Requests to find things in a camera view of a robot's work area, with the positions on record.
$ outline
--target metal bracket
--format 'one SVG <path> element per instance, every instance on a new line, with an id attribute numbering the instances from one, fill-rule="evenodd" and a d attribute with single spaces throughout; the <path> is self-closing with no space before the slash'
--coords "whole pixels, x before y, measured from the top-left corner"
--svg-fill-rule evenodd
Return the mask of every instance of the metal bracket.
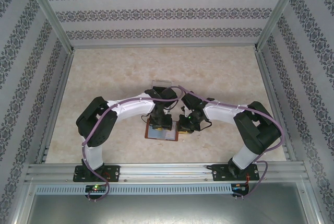
<path id="1" fill-rule="evenodd" d="M 207 166 L 207 169 L 212 171 L 213 181 L 247 181 L 247 176 L 249 181 L 260 179 L 256 164 L 250 164 L 237 179 L 229 172 L 228 164 L 213 164 Z"/>
<path id="2" fill-rule="evenodd" d="M 120 166 L 103 166 L 97 171 L 99 175 L 104 177 L 108 182 L 118 182 L 120 178 Z M 84 166 L 76 166 L 73 175 L 74 182 L 103 182 L 92 172 L 87 171 Z"/>

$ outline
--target beige floor surface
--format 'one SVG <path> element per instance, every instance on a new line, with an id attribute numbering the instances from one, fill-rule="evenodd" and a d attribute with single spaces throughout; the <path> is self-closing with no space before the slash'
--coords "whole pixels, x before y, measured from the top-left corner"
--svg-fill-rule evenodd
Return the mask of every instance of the beige floor surface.
<path id="1" fill-rule="evenodd" d="M 80 163 L 75 121 L 93 98 L 136 96 L 151 88 L 155 79 L 222 102 L 257 100 L 270 108 L 251 46 L 76 50 L 46 163 Z M 172 113 L 175 120 L 181 105 Z M 104 144 L 104 162 L 224 162 L 243 145 L 236 126 L 218 121 L 203 132 L 179 135 L 178 142 L 145 139 L 144 133 L 140 116 L 117 123 Z M 283 149 L 267 153 L 265 159 L 285 160 Z"/>

